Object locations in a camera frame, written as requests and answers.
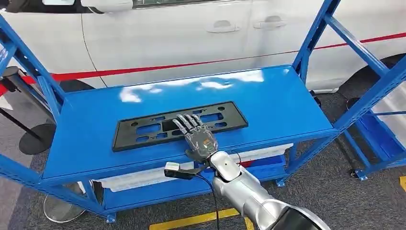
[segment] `blue metal shelf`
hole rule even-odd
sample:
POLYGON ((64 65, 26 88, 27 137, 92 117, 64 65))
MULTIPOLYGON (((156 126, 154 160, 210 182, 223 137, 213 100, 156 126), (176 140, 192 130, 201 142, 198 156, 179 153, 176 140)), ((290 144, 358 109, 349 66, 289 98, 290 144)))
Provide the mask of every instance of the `blue metal shelf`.
MULTIPOLYGON (((284 180, 341 133, 349 136, 346 130, 406 79, 406 57, 388 69, 334 19, 333 14, 339 2, 324 1, 292 65, 74 93, 65 93, 61 89, 0 16, 0 42, 4 47, 0 52, 0 70, 4 70, 14 54, 13 57, 41 86, 46 98, 46 101, 42 101, 50 108, 57 123, 43 174, 0 155, 0 175, 91 211, 110 223, 115 221, 118 210, 207 193, 208 187, 202 181, 176 180, 116 193, 106 189, 101 205, 90 186, 85 186, 88 196, 83 197, 62 184, 162 167, 167 161, 187 162, 189 159, 184 151, 188 146, 185 141, 112 152, 117 121, 233 101, 248 120, 249 126, 215 134, 221 149, 236 153, 294 143, 288 154, 289 164, 286 168, 283 167, 284 158, 279 156, 283 164, 269 162, 249 169, 261 180, 277 179, 277 185, 283 186, 284 180), (305 87, 310 54, 327 25, 381 76, 333 125, 305 87), (317 140, 296 158, 297 143, 310 139, 317 140)), ((375 133, 364 132, 364 135, 375 133)), ((372 142, 370 145, 382 146, 372 142)), ((365 171, 358 170, 361 179, 366 178, 367 173, 404 159, 402 154, 391 152, 394 146, 385 146, 383 149, 388 157, 392 154, 390 160, 367 167, 365 171)), ((204 172, 204 175, 211 176, 208 172, 204 172)))
POLYGON ((233 101, 249 125, 215 134, 223 150, 249 151, 336 132, 291 66, 67 93, 43 183, 189 162, 183 140, 113 152, 117 121, 225 101, 233 101))
MULTIPOLYGON (((287 174, 284 170, 284 156, 275 156, 272 158, 274 162, 273 164, 247 167, 247 170, 255 175, 260 181, 267 181, 286 176, 287 174)), ((203 172, 202 176, 210 181, 213 179, 213 172, 203 172)), ((103 205, 106 212, 112 212, 190 196, 197 196, 210 192, 210 187, 201 178, 193 178, 190 181, 173 180, 120 192, 112 192, 110 189, 104 189, 103 205)))
MULTIPOLYGON (((388 162, 393 158, 403 155, 403 160, 392 162, 386 168, 406 165, 405 147, 397 140, 390 128, 377 116, 372 114, 372 111, 368 111, 361 119, 355 122, 357 129, 365 141, 371 147, 376 157, 382 162, 388 162)), ((354 148, 359 148, 355 142, 351 142, 351 145, 354 148)), ((371 167, 370 162, 361 150, 356 151, 356 153, 367 167, 371 167)))

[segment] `car door handle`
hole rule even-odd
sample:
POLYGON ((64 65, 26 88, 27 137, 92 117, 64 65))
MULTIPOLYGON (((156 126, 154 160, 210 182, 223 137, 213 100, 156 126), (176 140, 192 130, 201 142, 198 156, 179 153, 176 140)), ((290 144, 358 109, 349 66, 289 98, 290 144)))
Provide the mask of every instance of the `car door handle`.
POLYGON ((206 27, 206 31, 210 33, 227 33, 240 30, 240 27, 229 20, 219 20, 206 27))
POLYGON ((266 17, 263 21, 254 22, 253 26, 257 29, 276 30, 286 26, 286 24, 287 22, 282 20, 280 16, 273 15, 266 17))

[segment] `robot finger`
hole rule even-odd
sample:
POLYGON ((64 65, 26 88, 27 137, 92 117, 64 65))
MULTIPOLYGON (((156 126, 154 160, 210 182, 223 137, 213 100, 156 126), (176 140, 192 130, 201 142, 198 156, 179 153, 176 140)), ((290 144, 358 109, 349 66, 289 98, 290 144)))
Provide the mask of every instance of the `robot finger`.
POLYGON ((191 126, 191 124, 189 123, 188 120, 186 120, 186 118, 183 115, 178 114, 177 115, 178 118, 184 123, 184 125, 186 125, 186 128, 189 130, 191 130, 193 127, 191 126))
POLYGON ((173 119, 172 121, 173 121, 173 123, 176 124, 177 127, 179 127, 180 131, 181 131, 183 134, 186 134, 186 133, 187 133, 185 127, 183 127, 183 125, 182 125, 178 120, 173 119))
POLYGON ((185 114, 185 116, 189 119, 193 127, 198 126, 198 124, 196 123, 196 121, 193 119, 192 116, 190 116, 189 114, 185 114))
POLYGON ((199 116, 198 116, 198 115, 193 114, 192 116, 194 117, 194 119, 197 121, 197 123, 198 123, 200 126, 202 126, 202 125, 203 125, 203 121, 202 121, 202 120, 200 120, 200 118, 199 118, 199 116))

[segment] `silver robotic arm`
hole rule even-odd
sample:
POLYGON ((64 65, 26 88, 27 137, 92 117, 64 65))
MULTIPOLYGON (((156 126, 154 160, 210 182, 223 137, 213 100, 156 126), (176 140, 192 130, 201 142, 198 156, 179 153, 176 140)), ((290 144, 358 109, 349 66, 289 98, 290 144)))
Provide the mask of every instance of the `silver robotic arm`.
MULTIPOLYGON (((255 176, 237 165, 226 152, 218 151, 217 140, 198 116, 178 115, 178 118, 173 122, 191 147, 187 151, 188 157, 215 169, 213 189, 217 197, 227 198, 242 216, 248 217, 260 230, 330 230, 325 222, 306 208, 273 198, 255 176)), ((181 179, 191 179, 198 172, 199 169, 182 170, 179 164, 171 162, 165 167, 166 176, 181 179)))

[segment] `car window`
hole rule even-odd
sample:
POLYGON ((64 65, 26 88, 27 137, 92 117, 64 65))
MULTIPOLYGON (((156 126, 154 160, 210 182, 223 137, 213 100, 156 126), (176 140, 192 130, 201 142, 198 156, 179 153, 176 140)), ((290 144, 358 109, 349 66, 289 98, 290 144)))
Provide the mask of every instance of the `car window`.
POLYGON ((213 1, 213 0, 133 0, 133 8, 168 5, 168 4, 185 4, 202 1, 213 1))

